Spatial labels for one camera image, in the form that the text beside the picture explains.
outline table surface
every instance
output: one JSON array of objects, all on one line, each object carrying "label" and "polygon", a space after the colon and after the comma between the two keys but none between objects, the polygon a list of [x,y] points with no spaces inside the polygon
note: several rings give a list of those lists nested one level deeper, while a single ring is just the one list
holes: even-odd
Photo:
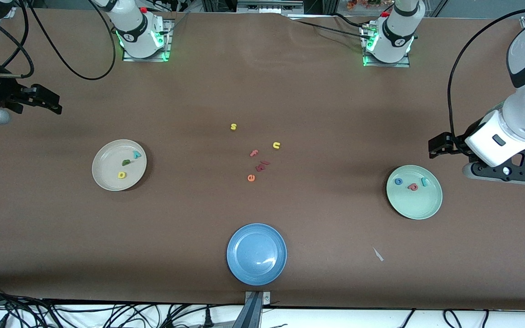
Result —
[{"label": "table surface", "polygon": [[[41,10],[41,20],[77,71],[108,67],[94,11]],[[0,287],[241,302],[253,288],[232,276],[226,246],[240,226],[263,222],[289,251],[281,276],[259,288],[278,305],[525,309],[525,186],[469,180],[465,156],[427,156],[427,140],[448,129],[454,59],[487,22],[424,19],[411,68],[389,69],[363,67],[354,37],[283,16],[192,13],[169,62],[119,61],[95,82],[72,75],[34,25],[26,49],[36,72],[24,83],[58,93],[64,112],[26,108],[0,126]],[[23,31],[21,15],[2,25]],[[505,55],[518,31],[505,21],[465,54],[458,131],[513,92]],[[0,62],[12,50],[0,35]],[[18,56],[10,68],[27,64]],[[106,191],[92,159],[122,138],[144,147],[148,170],[133,189]],[[257,174],[259,160],[271,165]],[[442,184],[432,218],[403,218],[388,203],[386,179],[404,164]]]}]

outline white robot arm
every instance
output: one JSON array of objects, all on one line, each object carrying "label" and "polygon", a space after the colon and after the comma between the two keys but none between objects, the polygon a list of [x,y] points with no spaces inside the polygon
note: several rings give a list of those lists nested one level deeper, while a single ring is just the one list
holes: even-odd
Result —
[{"label": "white robot arm", "polygon": [[[508,71],[516,92],[473,123],[456,143],[469,156],[463,168],[467,177],[525,184],[525,28],[508,48]],[[455,154],[450,133],[429,141],[429,157]],[[521,164],[512,156],[522,155]]]},{"label": "white robot arm", "polygon": [[147,58],[163,48],[163,18],[141,12],[135,0],[93,0],[110,17],[121,45],[130,56]]},{"label": "white robot arm", "polygon": [[392,8],[390,16],[377,19],[377,35],[366,48],[377,60],[388,64],[399,62],[408,52],[425,16],[422,0],[396,0]]}]

